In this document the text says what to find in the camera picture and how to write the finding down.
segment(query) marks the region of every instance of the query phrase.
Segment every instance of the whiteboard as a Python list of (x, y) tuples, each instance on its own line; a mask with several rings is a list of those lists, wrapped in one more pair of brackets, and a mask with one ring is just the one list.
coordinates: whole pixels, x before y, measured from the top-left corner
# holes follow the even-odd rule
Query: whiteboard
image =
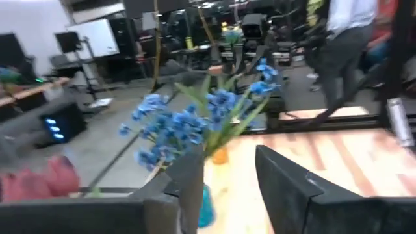
[[(107, 19), (72, 25), (67, 27), (66, 30), (68, 32), (78, 33), (80, 40), (87, 37), (96, 58), (117, 55), (120, 52), (114, 34), (112, 33), (110, 23)], [(81, 43), (81, 45), (83, 48), (78, 51), (80, 58), (91, 59), (87, 45), (85, 43)]]

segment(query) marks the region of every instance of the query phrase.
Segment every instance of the black box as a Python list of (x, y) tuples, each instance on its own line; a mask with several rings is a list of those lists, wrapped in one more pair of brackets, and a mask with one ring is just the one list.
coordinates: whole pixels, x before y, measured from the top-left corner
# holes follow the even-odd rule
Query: black box
[(67, 143), (86, 130), (86, 122), (75, 102), (60, 105), (40, 117), (52, 139)]

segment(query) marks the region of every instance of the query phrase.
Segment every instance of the desk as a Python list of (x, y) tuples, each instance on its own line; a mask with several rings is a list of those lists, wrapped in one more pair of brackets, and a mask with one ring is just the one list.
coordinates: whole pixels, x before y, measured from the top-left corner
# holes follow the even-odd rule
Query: desk
[(54, 81), (54, 83), (45, 83), (45, 84), (41, 84), (39, 86), (36, 86), (34, 88), (30, 88), (28, 90), (24, 90), (21, 92), (18, 92), (17, 94), (14, 94), (14, 98), (11, 97), (4, 97), (0, 99), (0, 107), (4, 106), (4, 105), (8, 105), (11, 104), (13, 102), (15, 102), (15, 99), (23, 99), (23, 98), (27, 98), (29, 96), (35, 95), (35, 94), (39, 94), (40, 92), (44, 92), (45, 90), (51, 88), (53, 85), (64, 85), (66, 84), (70, 79), (67, 77), (61, 77), (59, 78), (57, 81)]
[[(310, 118), (322, 111), (291, 114)], [(363, 114), (361, 107), (347, 107), (334, 116)], [(205, 163), (216, 220), (199, 234), (273, 233), (255, 171), (258, 144), (362, 196), (416, 196), (416, 159), (383, 129), (240, 136), (227, 145), (227, 164)]]

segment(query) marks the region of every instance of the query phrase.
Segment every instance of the black pants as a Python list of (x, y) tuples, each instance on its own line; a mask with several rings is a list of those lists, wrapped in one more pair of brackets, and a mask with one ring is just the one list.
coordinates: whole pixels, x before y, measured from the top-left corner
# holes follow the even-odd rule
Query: black pants
[(327, 107), (338, 99), (338, 77), (343, 78), (343, 93), (355, 88), (356, 69), (371, 34), (372, 25), (347, 29), (333, 40), (328, 40), (320, 49), (318, 81), (322, 85)]

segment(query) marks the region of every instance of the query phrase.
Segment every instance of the white wall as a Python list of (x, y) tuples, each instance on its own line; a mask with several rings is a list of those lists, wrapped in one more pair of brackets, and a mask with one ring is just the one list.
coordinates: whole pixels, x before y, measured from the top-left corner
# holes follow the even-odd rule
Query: white wall
[(49, 57), (62, 53), (54, 33), (69, 24), (59, 0), (0, 0), (0, 34), (16, 34), (26, 55), (36, 57), (39, 76), (50, 71)]
[(101, 7), (97, 7), (97, 8), (90, 9), (90, 10), (74, 12), (72, 16), (73, 16), (73, 20), (76, 23), (83, 23), (86, 21), (95, 20), (97, 18), (108, 16), (110, 14), (120, 12), (122, 10), (124, 10), (123, 3), (117, 3), (114, 5), (110, 5), (110, 6), (101, 6)]

